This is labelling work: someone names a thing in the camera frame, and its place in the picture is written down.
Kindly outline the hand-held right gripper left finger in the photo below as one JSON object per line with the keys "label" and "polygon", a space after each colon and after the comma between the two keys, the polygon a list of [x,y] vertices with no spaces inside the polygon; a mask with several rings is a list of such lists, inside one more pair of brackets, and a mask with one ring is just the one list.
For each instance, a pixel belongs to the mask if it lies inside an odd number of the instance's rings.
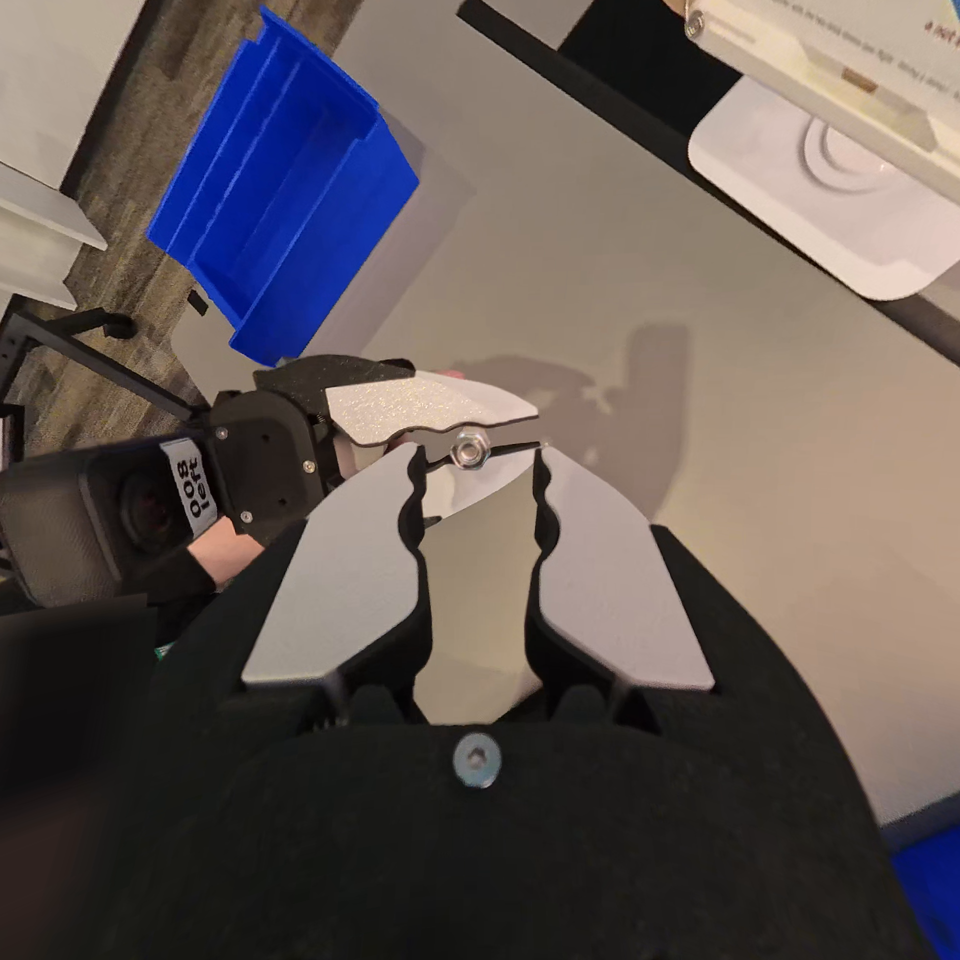
{"label": "hand-held right gripper left finger", "polygon": [[414,686],[433,650],[426,559],[426,451],[404,442],[313,510],[241,673],[250,693],[318,694],[347,723],[378,689],[424,723]]}

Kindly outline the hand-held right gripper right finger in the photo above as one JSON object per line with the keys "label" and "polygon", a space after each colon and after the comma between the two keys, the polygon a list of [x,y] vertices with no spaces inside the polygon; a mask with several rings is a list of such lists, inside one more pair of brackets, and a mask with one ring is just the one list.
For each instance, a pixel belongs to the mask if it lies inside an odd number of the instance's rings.
{"label": "hand-held right gripper right finger", "polygon": [[644,692],[716,679],[646,516],[556,447],[534,455],[525,657],[544,718],[650,721]]}

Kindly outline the white stand base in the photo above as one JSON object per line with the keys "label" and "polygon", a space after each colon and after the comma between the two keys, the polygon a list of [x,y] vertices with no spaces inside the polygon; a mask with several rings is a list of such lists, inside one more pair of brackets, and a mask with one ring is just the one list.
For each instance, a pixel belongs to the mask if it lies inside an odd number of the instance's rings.
{"label": "white stand base", "polygon": [[859,296],[958,291],[959,207],[751,78],[691,134],[692,168]]}

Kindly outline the blue divided plastic bin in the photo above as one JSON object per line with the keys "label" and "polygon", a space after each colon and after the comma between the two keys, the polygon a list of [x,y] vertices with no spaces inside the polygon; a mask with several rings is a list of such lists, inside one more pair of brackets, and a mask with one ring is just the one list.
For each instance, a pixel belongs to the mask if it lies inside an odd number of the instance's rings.
{"label": "blue divided plastic bin", "polygon": [[882,829],[894,871],[939,958],[959,957],[958,806],[935,804]]}

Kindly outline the wooden document stand board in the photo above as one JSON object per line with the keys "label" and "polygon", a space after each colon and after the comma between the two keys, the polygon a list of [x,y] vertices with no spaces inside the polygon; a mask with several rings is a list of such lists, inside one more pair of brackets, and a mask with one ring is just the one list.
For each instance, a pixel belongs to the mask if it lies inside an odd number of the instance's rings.
{"label": "wooden document stand board", "polygon": [[688,6],[703,10],[705,29],[699,42],[694,42],[702,50],[814,114],[835,120],[848,115],[840,122],[846,132],[857,122],[871,123],[924,153],[958,154],[959,92],[958,103],[904,98],[735,2],[666,2],[665,6],[682,18]]}

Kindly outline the black desk leg frame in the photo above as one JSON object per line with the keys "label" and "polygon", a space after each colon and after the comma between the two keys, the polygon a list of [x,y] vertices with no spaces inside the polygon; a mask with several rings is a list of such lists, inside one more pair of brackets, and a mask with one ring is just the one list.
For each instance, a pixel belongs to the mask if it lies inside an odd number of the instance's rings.
{"label": "black desk leg frame", "polygon": [[[119,344],[141,337],[131,317],[103,308],[42,319],[20,307],[2,319],[2,448],[9,462],[158,439],[199,426],[210,410],[197,389],[184,397],[88,345],[82,336],[91,332]],[[37,355],[63,362],[51,390],[18,387]]]}

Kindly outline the silver hex bolt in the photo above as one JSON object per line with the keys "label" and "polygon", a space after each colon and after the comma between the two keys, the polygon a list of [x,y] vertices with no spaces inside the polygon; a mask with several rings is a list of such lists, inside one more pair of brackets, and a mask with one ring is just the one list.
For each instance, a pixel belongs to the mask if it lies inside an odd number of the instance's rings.
{"label": "silver hex bolt", "polygon": [[464,472],[481,470],[491,457],[493,446],[487,430],[479,425],[463,426],[450,448],[451,464]]}

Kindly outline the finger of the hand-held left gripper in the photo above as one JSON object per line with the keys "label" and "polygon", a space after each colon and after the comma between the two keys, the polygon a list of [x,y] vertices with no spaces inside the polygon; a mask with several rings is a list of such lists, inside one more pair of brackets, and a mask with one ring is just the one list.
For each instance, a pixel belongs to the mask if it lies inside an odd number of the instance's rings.
{"label": "finger of the hand-held left gripper", "polygon": [[[401,445],[394,442],[366,448],[352,442],[335,442],[338,466],[346,470],[344,482],[351,484],[354,475]],[[498,445],[490,451],[485,464],[474,470],[454,465],[450,457],[429,463],[420,506],[422,518],[444,520],[495,494],[533,466],[537,449],[536,442]]]}
{"label": "finger of the hand-held left gripper", "polygon": [[510,391],[439,373],[333,387],[325,398],[330,423],[359,448],[382,447],[417,431],[445,434],[539,417],[534,404]]}

